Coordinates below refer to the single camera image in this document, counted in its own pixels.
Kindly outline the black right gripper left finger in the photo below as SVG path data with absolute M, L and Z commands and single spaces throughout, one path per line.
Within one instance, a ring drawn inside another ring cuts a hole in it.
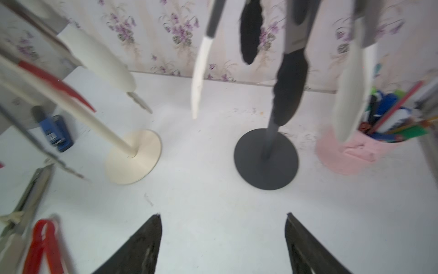
M 162 239 L 162 220 L 152 215 L 96 274 L 154 274 Z

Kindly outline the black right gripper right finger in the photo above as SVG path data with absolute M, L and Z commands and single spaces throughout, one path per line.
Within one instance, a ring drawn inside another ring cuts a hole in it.
M 351 274 L 291 212 L 285 239 L 294 274 Z

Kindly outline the red handled tongs front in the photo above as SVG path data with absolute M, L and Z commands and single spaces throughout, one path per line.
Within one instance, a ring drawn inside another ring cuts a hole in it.
M 38 274 L 44 256 L 51 274 L 68 273 L 60 251 L 57 224 L 53 219 L 41 219 L 36 222 L 22 273 Z

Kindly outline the white utensil rack stand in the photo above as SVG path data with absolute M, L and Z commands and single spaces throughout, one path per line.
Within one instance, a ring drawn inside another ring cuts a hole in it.
M 122 139 L 85 110 L 75 98 L 57 92 L 45 84 L 38 83 L 35 89 L 115 147 L 105 164 L 106 175 L 113 183 L 126 185 L 138 182 L 157 165 L 162 153 L 162 142 L 155 132 L 135 131 Z

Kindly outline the steel cream-tipped tongs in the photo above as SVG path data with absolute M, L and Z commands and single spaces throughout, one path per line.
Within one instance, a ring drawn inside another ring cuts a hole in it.
M 26 231 L 33 220 L 42 196 L 54 172 L 54 165 L 37 169 L 14 211 L 1 216 L 6 224 L 1 233 L 1 273 L 17 271 L 26 247 Z
M 136 91 L 137 85 L 131 72 L 107 46 L 85 31 L 69 23 L 45 1 L 1 1 L 1 4 L 17 15 L 36 24 L 64 45 L 69 53 L 111 86 L 125 92 L 141 108 L 153 113 Z

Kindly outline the black steel tongs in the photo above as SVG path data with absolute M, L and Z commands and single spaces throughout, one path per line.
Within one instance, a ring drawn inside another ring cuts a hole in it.
M 243 61 L 272 76 L 271 117 L 279 127 L 294 116 L 309 73 L 306 47 L 320 1 L 246 1 L 240 18 Z

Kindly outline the red steel tongs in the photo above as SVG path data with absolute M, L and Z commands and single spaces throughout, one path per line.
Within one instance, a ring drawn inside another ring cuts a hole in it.
M 58 77 L 50 74 L 49 72 L 15 56 L 4 45 L 1 45 L 1 63 L 10 70 L 16 72 L 25 82 L 34 86 L 35 88 L 37 87 L 38 83 L 45 84 L 57 92 L 62 92 L 72 98 L 75 98 L 81 104 L 88 107 L 93 113 L 96 112 L 95 108 L 71 86 L 64 83 L 64 81 L 60 80 Z

